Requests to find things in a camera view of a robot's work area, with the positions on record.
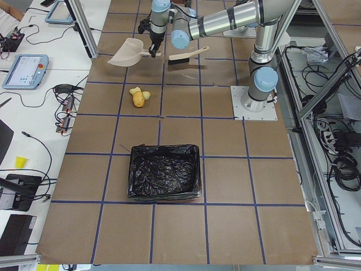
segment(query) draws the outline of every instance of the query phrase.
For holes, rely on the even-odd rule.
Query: electronic device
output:
[[[53,4],[56,0],[45,0],[43,2],[40,3],[40,5],[42,5],[43,7],[48,7],[51,4]]]
[[[5,158],[13,136],[14,131],[0,120],[0,165]]]
[[[15,30],[8,36],[4,37],[0,34],[0,47],[3,52],[16,52],[25,34],[15,28]]]
[[[0,178],[0,209],[11,209],[26,212],[30,209],[36,194],[40,176],[9,174],[6,179]]]
[[[46,15],[45,22],[49,24],[72,24],[73,18],[69,13],[67,4],[63,0],[56,1]]]
[[[35,222],[36,216],[11,214],[0,239],[0,256],[23,255]]]
[[[36,89],[49,63],[47,55],[18,55],[7,74],[4,89]]]
[[[336,143],[334,144],[338,152],[348,152],[352,147],[361,146],[361,134],[356,132],[334,132]]]

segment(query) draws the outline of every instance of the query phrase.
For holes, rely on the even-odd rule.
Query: white table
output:
[[[87,74],[88,71],[48,71],[38,89],[12,92],[21,94],[26,105],[36,106],[42,103],[45,92],[49,88],[63,83],[76,85]],[[0,73],[0,81],[4,79],[5,74]],[[39,142],[21,133],[21,131],[25,131],[41,140],[50,150],[52,165],[49,176],[50,178],[57,178],[69,137],[63,137],[55,132],[54,112],[59,103],[55,99],[53,92],[48,92],[45,103],[40,108],[23,107],[20,104],[20,97],[13,94],[0,95],[0,101],[4,101],[9,97],[12,97],[12,99],[4,107],[0,108],[0,119],[14,131],[14,137],[0,169],[14,169],[16,156],[22,156],[29,159],[25,168],[47,171],[50,161],[47,151]],[[0,177],[5,178],[9,173],[41,176],[41,173],[37,172],[18,171],[0,172]],[[51,186],[50,194],[52,194],[54,187],[55,185]],[[44,193],[46,189],[47,186],[41,186],[37,194]],[[30,243],[36,243],[40,239],[49,205],[49,200],[45,203],[42,200],[36,200],[32,203],[30,210],[26,212],[27,215],[37,216]],[[3,233],[11,213],[25,214],[25,212],[0,210],[0,235]],[[28,246],[26,253],[35,253],[35,248],[36,246]]]
[[[41,0],[34,0],[30,7],[49,10],[40,6]],[[90,27],[102,29],[105,17],[110,5],[110,0],[81,0],[84,13],[87,17]],[[63,32],[72,25],[48,24],[45,22],[47,13],[38,10],[28,10],[19,24],[19,28],[31,24],[39,26],[39,33],[29,37],[37,31],[37,27],[26,27],[21,30],[25,34],[19,48],[14,53],[10,53],[5,60],[0,60],[0,68],[9,69],[18,54],[46,54],[49,56],[49,66],[47,69],[66,69],[66,70],[89,70],[91,60],[88,58],[84,45],[78,32],[69,29],[64,37],[37,45],[30,44],[25,38],[29,37],[30,42],[37,43],[49,41],[60,37]],[[100,31],[92,31],[96,44],[99,42]]]
[[[102,29],[107,15],[111,0],[81,0],[84,12],[88,18],[89,25],[95,29]],[[34,0],[31,7],[50,9],[40,6],[42,0]],[[47,41],[55,37],[60,37],[68,25],[50,25],[45,23],[46,14],[41,11],[28,10],[21,21],[19,27],[29,24],[37,24],[40,33],[30,37],[32,42]],[[24,28],[25,36],[36,31],[36,27]],[[93,31],[94,38],[98,43],[100,38],[99,31]],[[85,48],[81,42],[80,36],[73,29],[67,30],[64,37],[41,45],[31,45],[25,39],[22,40],[17,52],[11,53],[6,60],[0,60],[0,69],[9,69],[17,54],[47,54],[49,56],[49,66],[47,72],[36,90],[11,90],[23,96],[26,105],[36,106],[42,103],[44,95],[49,88],[58,84],[76,85],[85,76],[89,74],[91,60],[88,58]],[[6,73],[0,72],[0,85],[4,81]],[[82,81],[80,86],[85,86],[86,80]],[[0,87],[0,93],[8,91]],[[61,163],[63,161],[65,149],[69,137],[62,137],[55,132],[54,112],[59,103],[55,99],[52,91],[48,92],[44,105],[40,108],[26,108],[20,103],[20,97],[14,94],[0,95],[0,103],[7,98],[12,99],[2,108],[0,108],[0,119],[4,121],[13,131],[14,137],[9,150],[2,162],[0,169],[13,169],[15,167],[16,156],[28,158],[25,167],[46,171],[49,166],[49,155],[39,142],[33,138],[24,136],[21,131],[25,131],[41,140],[52,154],[52,165],[49,172],[50,178],[57,178]],[[9,173],[28,174],[41,176],[35,172],[0,172],[0,177],[5,178]],[[49,194],[52,194],[55,185],[51,185]],[[37,194],[46,191],[47,186],[39,187]],[[43,203],[42,200],[36,200],[32,203],[28,212],[4,211],[0,210],[0,236],[2,235],[10,214],[21,213],[37,217],[35,227],[30,236],[30,243],[37,243],[40,239],[45,218],[50,205],[50,200]],[[28,245],[25,254],[35,253],[36,246]]]

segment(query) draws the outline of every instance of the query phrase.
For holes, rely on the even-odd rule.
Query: yellow cup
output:
[[[25,157],[17,156],[15,161],[15,168],[24,168],[28,159]]]

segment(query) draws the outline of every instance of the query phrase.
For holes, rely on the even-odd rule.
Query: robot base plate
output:
[[[243,93],[248,91],[248,86],[231,86],[233,115],[235,120],[261,120],[261,121],[276,121],[277,114],[274,103],[266,104],[265,109],[261,112],[250,112],[241,105],[241,97]]]

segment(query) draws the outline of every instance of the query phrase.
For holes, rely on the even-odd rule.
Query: touchscreen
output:
[[[70,14],[65,2],[58,2],[54,9],[53,13],[49,16],[49,19],[67,20],[69,18]]]
[[[21,56],[11,73],[8,86],[28,86],[31,84],[41,56]]]

